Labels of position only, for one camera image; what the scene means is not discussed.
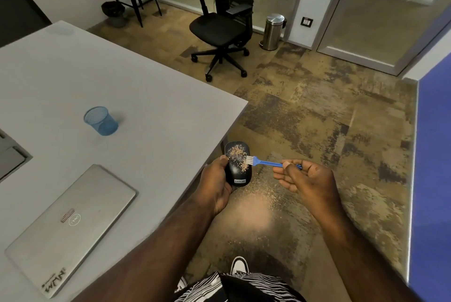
laptop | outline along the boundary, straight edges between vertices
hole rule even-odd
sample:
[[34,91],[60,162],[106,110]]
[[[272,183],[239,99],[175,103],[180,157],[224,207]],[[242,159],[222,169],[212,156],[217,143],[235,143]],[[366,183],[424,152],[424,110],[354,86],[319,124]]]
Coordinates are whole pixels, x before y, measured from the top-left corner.
[[132,188],[93,165],[5,253],[51,298],[135,196]]

person's right hand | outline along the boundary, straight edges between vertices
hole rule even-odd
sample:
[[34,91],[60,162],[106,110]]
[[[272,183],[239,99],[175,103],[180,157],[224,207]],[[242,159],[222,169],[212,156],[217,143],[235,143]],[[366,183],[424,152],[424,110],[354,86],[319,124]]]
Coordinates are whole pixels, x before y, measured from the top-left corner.
[[[302,165],[302,170],[295,164]],[[283,168],[272,170],[282,186],[301,196],[303,204],[322,227],[346,216],[331,169],[302,159],[287,159]]]

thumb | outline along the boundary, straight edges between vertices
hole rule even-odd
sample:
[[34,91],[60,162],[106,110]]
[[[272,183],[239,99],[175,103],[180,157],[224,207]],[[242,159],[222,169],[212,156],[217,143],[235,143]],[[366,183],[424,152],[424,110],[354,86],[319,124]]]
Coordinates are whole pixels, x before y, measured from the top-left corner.
[[224,169],[227,166],[229,159],[227,158],[226,155],[222,155],[221,157],[216,158],[214,160],[214,162],[217,163],[218,165],[220,165],[220,167]]
[[301,171],[299,170],[299,168],[296,167],[296,165],[290,162],[284,162],[282,166],[285,170],[285,173],[291,177],[296,186],[305,182],[306,177],[304,176],[304,174],[301,173]]

shoe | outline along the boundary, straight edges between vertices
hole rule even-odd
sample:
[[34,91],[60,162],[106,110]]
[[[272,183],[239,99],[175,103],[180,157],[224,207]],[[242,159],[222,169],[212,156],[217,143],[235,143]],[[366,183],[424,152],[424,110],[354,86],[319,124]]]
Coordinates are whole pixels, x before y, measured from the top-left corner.
[[249,273],[249,267],[246,262],[246,260],[241,257],[235,257],[235,259],[232,262],[232,268],[230,269],[230,273],[233,274],[248,274]]
[[178,291],[185,289],[188,286],[186,280],[182,277],[180,278],[179,283],[177,284],[177,289],[174,291],[174,293],[177,293]]

chair seat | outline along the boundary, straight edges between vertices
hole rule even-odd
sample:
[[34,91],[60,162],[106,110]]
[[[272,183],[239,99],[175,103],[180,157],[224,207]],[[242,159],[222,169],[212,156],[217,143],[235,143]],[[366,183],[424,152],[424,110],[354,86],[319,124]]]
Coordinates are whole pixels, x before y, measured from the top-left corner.
[[246,31],[245,25],[216,13],[196,18],[189,30],[204,42],[214,47],[225,47]]

